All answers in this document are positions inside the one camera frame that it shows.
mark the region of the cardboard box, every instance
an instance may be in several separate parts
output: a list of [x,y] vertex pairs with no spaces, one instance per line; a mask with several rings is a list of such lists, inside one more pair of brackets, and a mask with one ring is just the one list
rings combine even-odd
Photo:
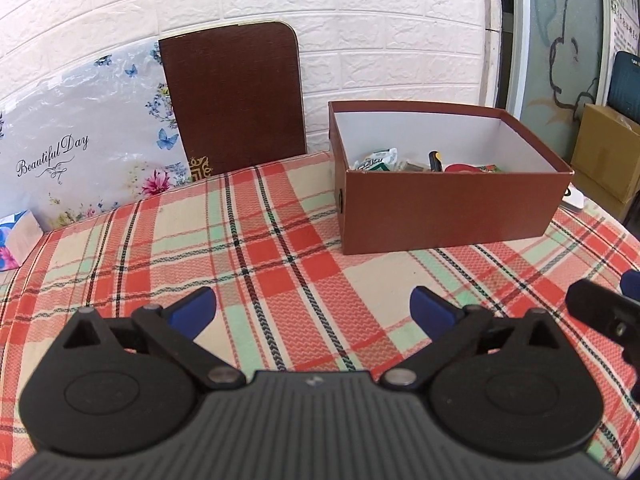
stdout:
[[[542,236],[571,168],[504,110],[446,103],[329,103],[335,199],[344,254],[407,251]],[[367,153],[501,173],[353,171]]]
[[631,204],[634,201],[634,195],[626,199],[626,202],[621,202],[612,194],[609,194],[606,189],[600,186],[596,181],[590,179],[584,173],[579,170],[574,170],[574,186],[577,187],[585,196],[591,198],[596,204],[609,213],[613,218],[620,223],[625,221],[626,214],[631,208]]
[[571,165],[626,203],[640,180],[640,125],[613,108],[586,105]]

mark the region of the checkered cloth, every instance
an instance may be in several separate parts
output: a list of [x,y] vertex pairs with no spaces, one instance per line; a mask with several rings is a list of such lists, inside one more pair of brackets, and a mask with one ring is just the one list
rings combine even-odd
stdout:
[[542,238],[344,256],[326,153],[200,181],[48,234],[21,269],[0,274],[0,477],[33,453],[18,397],[80,306],[128,316],[212,286],[219,311],[196,340],[251,373],[356,370],[378,377],[428,343],[409,293],[426,285],[499,316],[549,311],[596,378],[604,419],[590,453],[617,472],[636,456],[634,372],[620,348],[571,319],[567,287],[617,288],[640,244],[593,203],[558,210]]

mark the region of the blue butterfly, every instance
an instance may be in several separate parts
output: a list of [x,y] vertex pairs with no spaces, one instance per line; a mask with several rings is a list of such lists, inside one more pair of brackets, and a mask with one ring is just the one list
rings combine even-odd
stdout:
[[108,56],[99,57],[94,61],[95,66],[105,66],[105,65],[109,66],[110,64],[111,64],[111,54],[109,54]]
[[177,140],[178,134],[167,137],[164,128],[160,128],[160,131],[158,132],[158,140],[156,140],[156,143],[158,144],[158,148],[160,148],[161,150],[170,150],[175,146]]

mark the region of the butterfly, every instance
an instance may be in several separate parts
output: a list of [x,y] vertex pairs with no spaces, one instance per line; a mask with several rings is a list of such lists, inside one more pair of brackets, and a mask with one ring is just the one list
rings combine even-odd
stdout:
[[177,140],[178,134],[167,137],[164,128],[160,128],[160,131],[158,132],[158,140],[156,140],[156,143],[158,144],[158,148],[160,148],[161,150],[170,150],[175,146]]
[[111,64],[111,54],[108,56],[99,57],[94,61],[95,66],[108,66]]
[[124,69],[124,72],[129,76],[129,77],[135,77],[136,74],[138,73],[138,69],[136,68],[135,65],[131,65],[131,68],[126,68]]

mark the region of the gray ribbed cover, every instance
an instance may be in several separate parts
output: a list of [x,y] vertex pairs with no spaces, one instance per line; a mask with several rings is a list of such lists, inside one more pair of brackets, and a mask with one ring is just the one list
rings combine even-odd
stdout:
[[547,463],[486,458],[443,433],[412,394],[368,373],[258,372],[210,394],[171,439],[135,455],[41,452],[12,480],[612,479],[584,453]]

